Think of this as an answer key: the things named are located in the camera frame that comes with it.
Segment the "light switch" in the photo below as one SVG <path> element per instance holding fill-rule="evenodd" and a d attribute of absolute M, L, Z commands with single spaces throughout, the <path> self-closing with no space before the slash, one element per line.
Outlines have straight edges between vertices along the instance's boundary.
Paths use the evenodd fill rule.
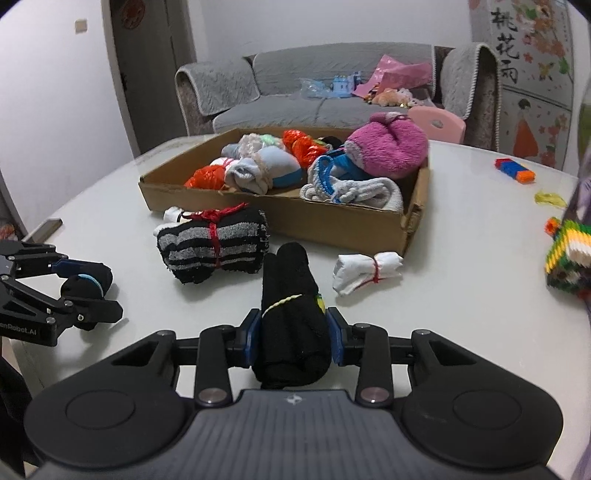
<path fill-rule="evenodd" d="M 74 28 L 76 29 L 76 33 L 84 33 L 88 30 L 88 20 L 82 18 L 80 20 L 76 20 L 74 23 Z"/>

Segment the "orange plastic bag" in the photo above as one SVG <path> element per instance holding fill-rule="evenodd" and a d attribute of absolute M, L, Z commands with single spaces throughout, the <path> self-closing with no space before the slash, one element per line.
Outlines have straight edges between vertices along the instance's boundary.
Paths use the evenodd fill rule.
<path fill-rule="evenodd" d="M 293 154 L 292 146 L 300 138 L 310 138 L 310 136 L 299 130 L 285 130 L 283 132 L 283 144 L 289 153 Z"/>
<path fill-rule="evenodd" d="M 225 174 L 226 169 L 222 165 L 209 165 L 196 170 L 184 185 L 190 189 L 221 190 Z"/>
<path fill-rule="evenodd" d="M 305 170 L 329 150 L 326 144 L 319 143 L 299 130 L 286 130 L 283 133 L 283 143 Z"/>

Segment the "metal screw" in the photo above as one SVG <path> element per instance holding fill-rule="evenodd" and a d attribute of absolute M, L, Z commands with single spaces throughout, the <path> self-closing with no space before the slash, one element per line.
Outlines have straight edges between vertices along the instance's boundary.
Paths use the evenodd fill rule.
<path fill-rule="evenodd" d="M 361 398 L 369 403 L 382 403 L 390 397 L 388 390 L 382 387 L 368 387 L 361 391 Z"/>
<path fill-rule="evenodd" d="M 213 387 L 213 388 L 204 388 L 199 392 L 198 398 L 203 403 L 207 404 L 214 404 L 220 403 L 226 400 L 228 394 L 224 392 L 221 388 Z"/>

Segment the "pink plastic bag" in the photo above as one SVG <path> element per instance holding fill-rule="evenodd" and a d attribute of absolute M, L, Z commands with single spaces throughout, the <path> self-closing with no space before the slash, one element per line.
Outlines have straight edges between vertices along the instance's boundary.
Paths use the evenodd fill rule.
<path fill-rule="evenodd" d="M 429 63 L 417 63 L 414 65 L 402 65 L 384 72 L 382 83 L 379 84 L 377 93 L 382 93 L 386 88 L 415 88 L 426 85 L 433 79 L 433 68 Z"/>
<path fill-rule="evenodd" d="M 398 60 L 393 59 L 389 55 L 384 55 L 382 59 L 379 61 L 378 66 L 375 68 L 374 74 L 371 76 L 367 83 L 362 83 L 359 85 L 353 95 L 357 95 L 358 97 L 366 96 L 369 91 L 374 88 L 376 83 L 380 83 L 382 81 L 382 77 L 384 76 L 384 70 L 393 69 L 398 66 L 403 66 L 404 63 L 399 62 Z"/>
<path fill-rule="evenodd" d="M 384 85 L 384 79 L 395 86 Z M 384 55 L 369 81 L 359 85 L 353 94 L 364 97 L 376 83 L 381 84 L 378 91 L 381 93 L 385 88 L 415 88 L 429 83 L 432 79 L 433 69 L 430 64 L 425 62 L 406 65 L 389 55 Z"/>

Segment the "painted girl figure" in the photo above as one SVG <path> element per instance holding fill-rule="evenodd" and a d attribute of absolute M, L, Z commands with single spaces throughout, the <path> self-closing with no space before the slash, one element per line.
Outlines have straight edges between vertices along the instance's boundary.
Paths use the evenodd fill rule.
<path fill-rule="evenodd" d="M 539 153 L 538 142 L 525 119 L 525 114 L 530 110 L 531 104 L 525 98 L 519 103 L 519 113 L 517 123 L 517 135 L 515 136 L 515 145 L 513 145 L 513 156 L 519 158 L 537 157 Z"/>

